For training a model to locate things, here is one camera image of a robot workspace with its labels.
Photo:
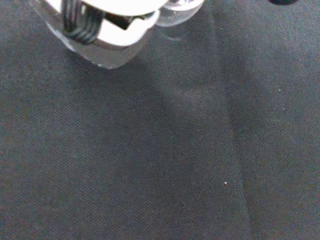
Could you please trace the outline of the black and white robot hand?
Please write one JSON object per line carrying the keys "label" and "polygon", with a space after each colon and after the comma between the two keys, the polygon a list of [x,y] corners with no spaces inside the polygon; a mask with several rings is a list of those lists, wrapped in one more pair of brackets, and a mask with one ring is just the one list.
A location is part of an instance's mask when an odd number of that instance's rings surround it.
{"label": "black and white robot hand", "polygon": [[148,41],[164,0],[30,0],[30,6],[70,51],[116,69]]}

